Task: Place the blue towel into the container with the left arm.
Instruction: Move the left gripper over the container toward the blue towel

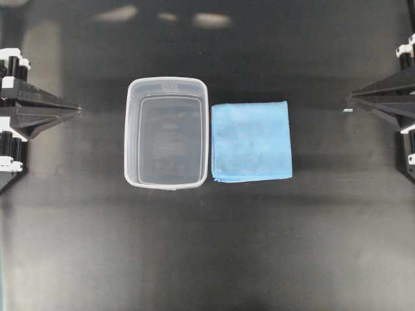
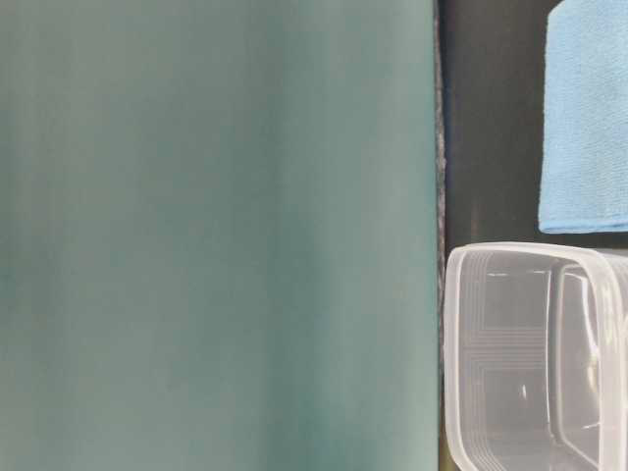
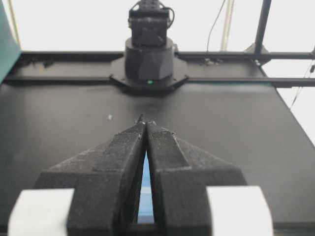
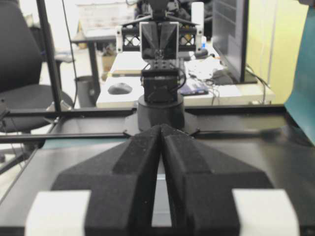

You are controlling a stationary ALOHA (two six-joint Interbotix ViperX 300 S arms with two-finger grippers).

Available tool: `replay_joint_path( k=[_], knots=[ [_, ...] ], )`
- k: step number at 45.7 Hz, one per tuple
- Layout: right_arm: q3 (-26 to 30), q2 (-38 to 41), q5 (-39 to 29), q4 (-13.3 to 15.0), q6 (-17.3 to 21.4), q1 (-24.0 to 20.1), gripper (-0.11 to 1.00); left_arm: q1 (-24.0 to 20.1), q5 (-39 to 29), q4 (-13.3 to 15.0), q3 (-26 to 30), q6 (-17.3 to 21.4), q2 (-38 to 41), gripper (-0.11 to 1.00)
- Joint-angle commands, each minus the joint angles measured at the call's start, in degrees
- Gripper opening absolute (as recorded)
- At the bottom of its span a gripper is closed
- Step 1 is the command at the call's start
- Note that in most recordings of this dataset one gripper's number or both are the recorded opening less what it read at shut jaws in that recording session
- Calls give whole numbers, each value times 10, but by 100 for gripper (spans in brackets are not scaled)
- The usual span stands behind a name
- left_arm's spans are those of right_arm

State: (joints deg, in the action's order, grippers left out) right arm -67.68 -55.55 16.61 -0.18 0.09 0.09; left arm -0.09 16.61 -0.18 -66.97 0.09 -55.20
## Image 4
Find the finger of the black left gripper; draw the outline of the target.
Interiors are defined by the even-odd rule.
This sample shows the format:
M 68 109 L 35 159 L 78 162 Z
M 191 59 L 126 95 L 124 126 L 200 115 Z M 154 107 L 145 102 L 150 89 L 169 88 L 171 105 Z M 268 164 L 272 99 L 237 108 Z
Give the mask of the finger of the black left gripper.
M 159 49 L 164 59 L 177 58 L 177 24 L 161 24 Z
M 159 50 L 158 27 L 155 22 L 141 23 L 141 53 L 143 59 L 155 59 Z

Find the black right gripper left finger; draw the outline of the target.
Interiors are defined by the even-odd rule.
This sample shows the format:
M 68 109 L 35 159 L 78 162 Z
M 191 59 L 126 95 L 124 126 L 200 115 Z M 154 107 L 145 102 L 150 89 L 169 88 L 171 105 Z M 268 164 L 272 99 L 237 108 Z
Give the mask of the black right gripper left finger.
M 160 126 L 76 164 L 39 192 L 27 236 L 130 236 L 151 226 Z

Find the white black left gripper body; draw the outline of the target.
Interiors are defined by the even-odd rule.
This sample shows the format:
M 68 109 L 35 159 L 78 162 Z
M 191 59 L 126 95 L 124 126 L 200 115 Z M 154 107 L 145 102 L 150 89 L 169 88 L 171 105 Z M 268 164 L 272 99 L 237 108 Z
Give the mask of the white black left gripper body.
M 177 58 L 179 57 L 179 53 L 181 52 L 199 52 L 202 48 L 203 27 L 199 24 L 178 21 L 133 21 L 131 23 L 119 25 L 116 27 L 115 31 L 117 53 L 141 53 L 142 22 L 155 22 L 157 24 L 159 45 L 161 24 L 177 24 Z M 164 59 L 160 49 L 158 50 L 155 59 Z

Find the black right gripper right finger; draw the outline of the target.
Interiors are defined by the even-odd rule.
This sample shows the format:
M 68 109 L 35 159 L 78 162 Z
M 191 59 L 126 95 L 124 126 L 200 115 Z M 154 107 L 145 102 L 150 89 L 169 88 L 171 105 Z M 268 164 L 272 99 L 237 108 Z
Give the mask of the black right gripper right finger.
M 293 204 L 263 170 L 161 127 L 166 177 L 195 236 L 298 236 Z

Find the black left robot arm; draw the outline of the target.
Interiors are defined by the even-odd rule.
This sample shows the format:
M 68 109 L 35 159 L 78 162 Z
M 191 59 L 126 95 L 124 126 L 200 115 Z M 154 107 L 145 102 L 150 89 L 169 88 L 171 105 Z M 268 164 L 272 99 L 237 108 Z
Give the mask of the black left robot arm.
M 178 59 L 182 20 L 168 1 L 149 1 L 150 14 L 136 21 L 144 93 L 138 99 L 140 133 L 60 172 L 50 191 L 37 193 L 25 225 L 28 236 L 130 236 L 149 229 L 155 200 L 161 126 L 185 127 L 186 83 Z

